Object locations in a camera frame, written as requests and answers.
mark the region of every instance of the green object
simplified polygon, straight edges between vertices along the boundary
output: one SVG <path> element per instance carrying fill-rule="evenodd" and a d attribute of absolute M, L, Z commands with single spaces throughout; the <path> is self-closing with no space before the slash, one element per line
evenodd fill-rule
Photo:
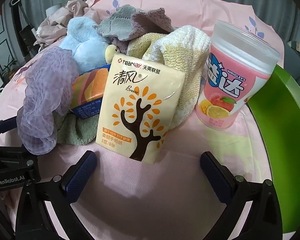
<path fill-rule="evenodd" d="M 57 143 L 85 145 L 97 135 L 99 115 L 80 119 L 69 112 L 65 116 L 53 111 L 55 128 L 57 129 Z"/>
<path fill-rule="evenodd" d="M 248 102 L 268 153 L 283 232 L 300 226 L 300 87 L 278 65 Z"/>
<path fill-rule="evenodd" d="M 226 103 L 231 103 L 231 104 L 236 104 L 237 103 L 234 99 L 232 99 L 230 97 L 223 97 L 222 101 L 224 101 Z"/>

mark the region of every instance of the peach illustration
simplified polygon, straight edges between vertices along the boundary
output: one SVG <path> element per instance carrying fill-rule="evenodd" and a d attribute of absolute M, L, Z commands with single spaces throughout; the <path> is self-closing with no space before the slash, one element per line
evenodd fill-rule
<path fill-rule="evenodd" d="M 228 110 L 229 112 L 231 112 L 232 109 L 234 108 L 234 104 L 225 102 L 225 98 L 228 98 L 228 97 L 224 97 L 223 95 L 218 94 L 218 93 L 213 93 L 211 96 L 210 102 L 214 106 L 220 106 L 220 107 Z"/>

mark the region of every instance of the screw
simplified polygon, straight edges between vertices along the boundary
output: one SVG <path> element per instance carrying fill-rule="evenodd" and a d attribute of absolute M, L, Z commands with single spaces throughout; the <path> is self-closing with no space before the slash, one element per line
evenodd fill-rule
<path fill-rule="evenodd" d="M 235 180 L 236 180 L 237 182 L 243 182 L 243 181 L 244 181 L 244 178 L 243 178 L 242 176 L 240 176 L 240 175 L 237 175 L 237 176 L 235 176 Z"/>
<path fill-rule="evenodd" d="M 62 178 L 61 175 L 56 175 L 56 176 L 53 177 L 53 181 L 58 182 L 58 181 L 61 180 L 61 178 Z"/>
<path fill-rule="evenodd" d="M 27 161 L 27 166 L 31 166 L 33 164 L 33 160 L 28 160 Z"/>
<path fill-rule="evenodd" d="M 271 186 L 271 185 L 272 185 L 272 181 L 269 180 L 269 179 L 266 179 L 266 184 L 267 184 L 268 186 Z"/>

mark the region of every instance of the tissue pack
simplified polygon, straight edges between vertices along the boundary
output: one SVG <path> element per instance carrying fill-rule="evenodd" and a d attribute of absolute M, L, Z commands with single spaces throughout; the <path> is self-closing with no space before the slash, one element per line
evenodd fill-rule
<path fill-rule="evenodd" d="M 164 143 L 185 73 L 116 54 L 101 106 L 96 142 L 128 158 L 154 163 Z"/>

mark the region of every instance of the lemon slice illustration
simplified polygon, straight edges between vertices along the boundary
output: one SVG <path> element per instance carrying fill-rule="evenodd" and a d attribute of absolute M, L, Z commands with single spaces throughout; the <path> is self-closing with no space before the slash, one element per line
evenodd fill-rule
<path fill-rule="evenodd" d="M 230 115 L 229 111 L 220 106 L 209 106 L 207 108 L 207 116 L 212 118 L 225 118 Z"/>

